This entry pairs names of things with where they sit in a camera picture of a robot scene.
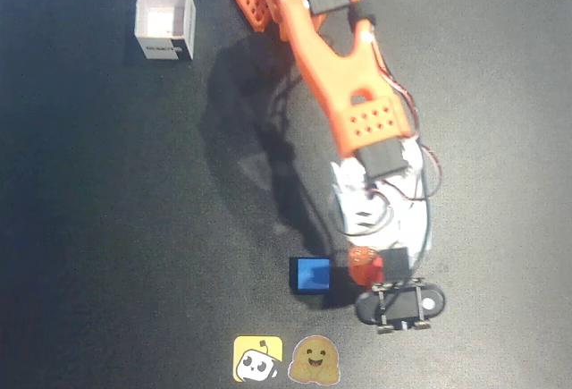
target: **hole pattern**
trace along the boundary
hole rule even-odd
[[[243,0],[243,3],[243,6],[247,8],[248,18],[251,22],[261,24],[269,19],[269,12],[265,9],[262,0]]]
[[[393,126],[395,122],[392,119],[387,119],[386,116],[383,116],[384,114],[389,113],[390,108],[386,106],[382,109],[371,109],[366,112],[352,115],[349,118],[349,121],[357,127],[354,130],[355,135],[358,137],[364,137],[367,134],[382,131],[386,125]]]

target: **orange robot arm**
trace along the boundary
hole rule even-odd
[[[348,56],[337,55],[318,34],[328,12],[351,8],[362,0],[236,1],[255,31],[264,31],[270,21],[279,24],[281,39],[290,43],[342,159],[369,145],[415,134],[394,92],[396,83],[391,83],[386,71],[370,19],[355,21],[353,50]],[[349,251],[349,273],[367,287],[383,278],[381,260],[368,255],[364,248]]]

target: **white box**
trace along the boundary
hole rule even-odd
[[[149,60],[191,60],[196,20],[194,0],[137,0],[135,37]]]

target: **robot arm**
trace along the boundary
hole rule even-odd
[[[236,1],[255,31],[264,31],[270,21],[279,24],[281,39],[290,43],[330,124],[340,156],[332,163],[333,189],[340,231],[349,241],[349,274],[368,295],[357,301],[358,316],[361,310],[362,321],[388,327],[394,305],[396,322],[424,322],[431,313],[424,313],[423,295],[431,291],[435,300],[442,294],[412,279],[431,247],[418,118],[412,97],[385,65],[367,0]],[[348,10],[354,35],[348,56],[337,55],[318,34],[327,14],[341,9]],[[407,299],[416,306],[401,307]],[[360,301],[368,307],[360,308]],[[436,303],[433,314],[444,306],[444,297]],[[372,304],[375,312],[367,316]],[[416,315],[407,317],[404,309],[417,310]]]

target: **yellow robot sticker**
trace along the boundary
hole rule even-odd
[[[234,340],[233,376],[237,382],[264,382],[278,376],[283,360],[279,337],[242,335]]]

